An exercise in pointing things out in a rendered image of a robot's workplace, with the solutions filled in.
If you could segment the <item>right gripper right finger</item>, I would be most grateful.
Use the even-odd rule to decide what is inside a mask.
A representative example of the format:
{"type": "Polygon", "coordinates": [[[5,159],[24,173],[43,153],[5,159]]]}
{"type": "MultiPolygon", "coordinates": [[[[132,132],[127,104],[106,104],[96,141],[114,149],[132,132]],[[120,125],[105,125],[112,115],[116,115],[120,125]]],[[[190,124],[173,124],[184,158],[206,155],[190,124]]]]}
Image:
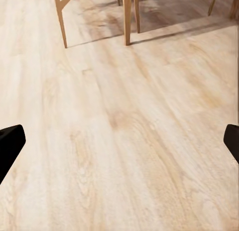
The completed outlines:
{"type": "Polygon", "coordinates": [[[239,126],[228,124],[224,133],[224,143],[239,163],[239,126]]]}

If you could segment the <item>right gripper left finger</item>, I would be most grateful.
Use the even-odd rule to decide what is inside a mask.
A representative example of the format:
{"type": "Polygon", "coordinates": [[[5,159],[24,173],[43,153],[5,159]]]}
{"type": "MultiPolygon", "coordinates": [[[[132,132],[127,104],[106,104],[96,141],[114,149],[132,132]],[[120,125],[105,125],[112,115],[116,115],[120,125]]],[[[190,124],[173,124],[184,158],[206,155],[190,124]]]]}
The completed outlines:
{"type": "Polygon", "coordinates": [[[0,130],[0,184],[26,142],[22,125],[0,130]]]}

